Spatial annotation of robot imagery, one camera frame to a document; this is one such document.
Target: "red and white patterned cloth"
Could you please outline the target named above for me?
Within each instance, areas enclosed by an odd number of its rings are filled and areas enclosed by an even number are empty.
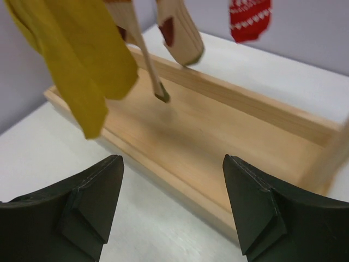
[[[230,29],[237,43],[258,39],[268,28],[271,0],[230,0]]]

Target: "white table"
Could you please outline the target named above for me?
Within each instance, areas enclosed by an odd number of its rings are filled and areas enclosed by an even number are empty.
[[[145,38],[151,52],[170,58],[156,28],[145,33]],[[279,100],[286,99],[338,122],[349,111],[346,103],[349,80],[343,76],[287,59],[283,61],[284,58],[207,35],[204,40],[207,53],[196,66],[198,70],[234,80]],[[272,68],[273,63],[275,77],[264,68]],[[284,63],[289,71],[276,68],[277,63]],[[297,68],[305,71],[298,72],[300,79],[293,79],[292,73]],[[336,84],[334,93],[322,90],[330,83]],[[312,95],[311,89],[314,91],[317,85],[323,93]],[[47,103],[0,136],[0,200],[9,201],[46,187],[112,153],[96,141],[86,141],[78,127]],[[331,196],[349,201],[346,174],[348,168],[337,177]],[[101,257],[101,262],[115,261],[240,262],[246,259],[238,247],[126,164],[109,244]]]

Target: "wooden tray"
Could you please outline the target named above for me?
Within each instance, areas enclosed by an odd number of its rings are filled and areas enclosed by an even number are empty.
[[[237,240],[222,171],[225,154],[298,185],[340,126],[228,82],[152,56],[171,95],[152,94],[143,56],[130,47],[140,79],[128,97],[108,102],[102,137],[144,167],[190,209]],[[69,111],[55,87],[45,92]],[[325,195],[329,183],[317,192]]]

